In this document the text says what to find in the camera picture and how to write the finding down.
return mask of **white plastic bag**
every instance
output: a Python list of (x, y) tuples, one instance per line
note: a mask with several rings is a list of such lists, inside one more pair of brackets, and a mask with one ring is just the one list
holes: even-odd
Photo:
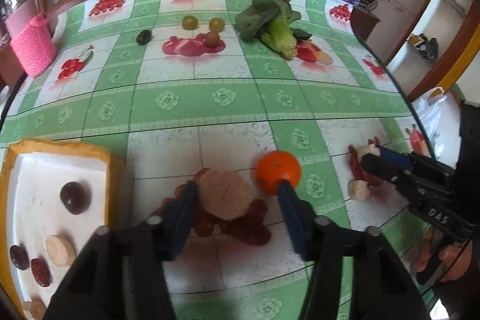
[[(434, 91), (440, 90), (441, 93), (432, 96)], [(442, 103), (446, 100), (445, 92), (441, 87), (435, 87), (428, 90), (415, 102), (412, 103), (413, 109), (417, 112), (423, 128), (425, 129), (425, 137), (428, 137), (433, 144), (435, 155), (439, 156), (443, 150), (443, 145), (438, 145), (435, 142), (435, 132), (440, 122), (440, 116), (442, 114)]]

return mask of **floral pattern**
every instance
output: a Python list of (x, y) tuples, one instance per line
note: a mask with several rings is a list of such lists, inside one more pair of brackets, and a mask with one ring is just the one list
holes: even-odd
[(323, 100), (327, 101), (330, 105), (335, 105), (335, 98), (332, 97), (332, 94), (328, 91), (322, 91), (320, 96)]
[(354, 104), (356, 104), (357, 106), (360, 106), (361, 101), (360, 101), (360, 97), (358, 97), (358, 95), (355, 95), (354, 93), (351, 93), (350, 94), (350, 99), (352, 100), (352, 102)]
[(43, 124), (43, 120), (45, 120), (45, 117), (43, 116), (43, 114), (39, 115), (36, 119), (35, 119), (35, 129), (38, 129), (42, 126)]
[(161, 94), (159, 97), (157, 97), (155, 99), (155, 102), (163, 110), (171, 110), (175, 106), (177, 106), (179, 99), (178, 99), (178, 95), (174, 94), (173, 92), (166, 91), (163, 94)]
[(101, 120), (107, 121), (112, 118), (113, 113), (115, 112), (115, 105), (113, 102), (105, 102), (100, 111), (98, 112), (98, 116)]
[(306, 188), (307, 193), (313, 198), (321, 198), (325, 190), (325, 182), (318, 178), (317, 175), (312, 174), (307, 179)]
[(221, 88), (213, 93), (213, 100), (221, 106), (227, 106), (235, 100), (236, 96), (237, 95), (232, 90)]
[(272, 63), (265, 63), (263, 69), (271, 75), (275, 75), (278, 72), (278, 67)]
[(125, 60), (128, 59), (132, 54), (132, 51), (130, 49), (125, 49), (123, 52), (118, 55), (119, 59)]
[(285, 107), (292, 107), (293, 106), (293, 98), (291, 95), (287, 94), (286, 92), (280, 90), (277, 93), (277, 102)]
[(109, 76), (109, 81), (110, 83), (118, 83), (123, 79), (124, 76), (125, 73), (123, 71), (117, 70)]
[(142, 10), (140, 10), (140, 14), (145, 15), (150, 11), (150, 6), (143, 6)]
[(58, 114), (58, 122), (60, 122), (61, 124), (63, 124), (65, 121), (68, 120), (68, 117), (70, 117), (70, 114), (71, 114), (71, 109), (67, 106), (67, 107), (64, 107), (63, 110)]
[(253, 48), (255, 49), (255, 51), (261, 52), (261, 53), (265, 53), (267, 51), (266, 46), (261, 44), (255, 44)]
[(294, 129), (291, 136), (292, 144), (299, 150), (308, 150), (308, 133), (300, 129)]
[(255, 317), (260, 320), (271, 320), (280, 312), (282, 303), (273, 298), (264, 298), (253, 309)]

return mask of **pink basket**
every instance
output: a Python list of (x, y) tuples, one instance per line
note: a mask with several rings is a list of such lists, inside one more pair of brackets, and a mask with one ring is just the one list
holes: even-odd
[(48, 29), (49, 20), (39, 13), (12, 39), (11, 47), (28, 76), (40, 75), (53, 61), (57, 49)]

